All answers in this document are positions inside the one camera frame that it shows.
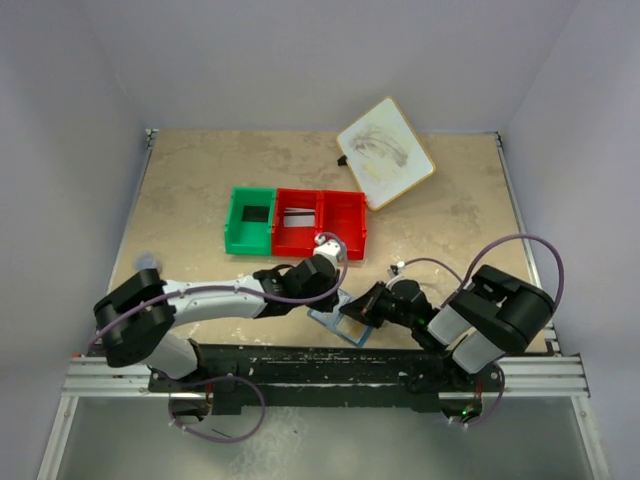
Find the black mounting plate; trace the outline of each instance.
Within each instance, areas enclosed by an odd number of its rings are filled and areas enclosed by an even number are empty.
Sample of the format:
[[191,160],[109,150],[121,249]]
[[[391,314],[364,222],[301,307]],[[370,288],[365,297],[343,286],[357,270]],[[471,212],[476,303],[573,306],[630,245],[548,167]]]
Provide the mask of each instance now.
[[[233,374],[255,383],[269,406],[399,407],[416,412],[441,410],[438,393],[497,391],[490,365],[471,378],[454,376],[443,358],[424,350],[199,345],[201,361],[211,378]],[[163,377],[149,381],[150,392],[204,392]],[[239,414],[260,402],[239,382],[214,387],[213,414]]]

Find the small square object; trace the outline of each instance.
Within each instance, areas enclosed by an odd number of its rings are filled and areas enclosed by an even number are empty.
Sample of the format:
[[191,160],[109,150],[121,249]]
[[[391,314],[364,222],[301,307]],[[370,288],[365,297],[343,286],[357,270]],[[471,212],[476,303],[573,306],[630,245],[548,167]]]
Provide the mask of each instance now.
[[224,245],[227,253],[271,255],[275,188],[234,187]]
[[338,290],[338,304],[332,312],[318,312],[309,310],[308,315],[326,329],[346,340],[351,345],[362,348],[369,339],[373,327],[363,325],[360,322],[340,313],[340,307],[353,300],[353,297],[343,290]]

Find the metal frame edge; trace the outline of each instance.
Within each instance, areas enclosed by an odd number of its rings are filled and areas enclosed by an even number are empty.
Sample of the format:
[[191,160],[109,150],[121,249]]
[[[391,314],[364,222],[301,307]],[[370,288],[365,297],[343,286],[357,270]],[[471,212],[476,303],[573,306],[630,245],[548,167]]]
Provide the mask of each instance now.
[[49,442],[40,463],[38,480],[55,480],[58,477],[77,407],[78,397],[63,396],[60,399]]

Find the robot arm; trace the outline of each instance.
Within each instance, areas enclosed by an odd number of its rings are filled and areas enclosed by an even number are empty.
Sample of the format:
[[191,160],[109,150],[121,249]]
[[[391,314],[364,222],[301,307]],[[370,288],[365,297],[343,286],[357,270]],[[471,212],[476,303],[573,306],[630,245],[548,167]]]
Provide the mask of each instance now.
[[[142,270],[96,304],[98,328],[106,327],[142,302],[166,298],[104,334],[107,363],[112,367],[142,363],[171,378],[183,378],[202,367],[199,348],[195,342],[169,332],[171,328],[215,318],[286,315],[297,305],[274,298],[304,299],[327,292],[337,283],[340,260],[340,245],[329,240],[295,267],[280,265],[236,280],[181,283],[161,280],[155,269]],[[248,290],[258,295],[246,293]],[[334,292],[306,305],[330,312],[337,301]]]

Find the gray floor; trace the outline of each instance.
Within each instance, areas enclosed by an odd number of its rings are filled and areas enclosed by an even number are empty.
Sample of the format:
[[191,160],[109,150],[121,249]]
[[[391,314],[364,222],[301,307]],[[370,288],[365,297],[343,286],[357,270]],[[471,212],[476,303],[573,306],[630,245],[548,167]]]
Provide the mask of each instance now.
[[[257,415],[211,425],[240,434]],[[165,399],[82,399],[59,478],[591,478],[566,399],[506,399],[467,432],[401,409],[270,408],[254,437],[219,445],[168,422]]]

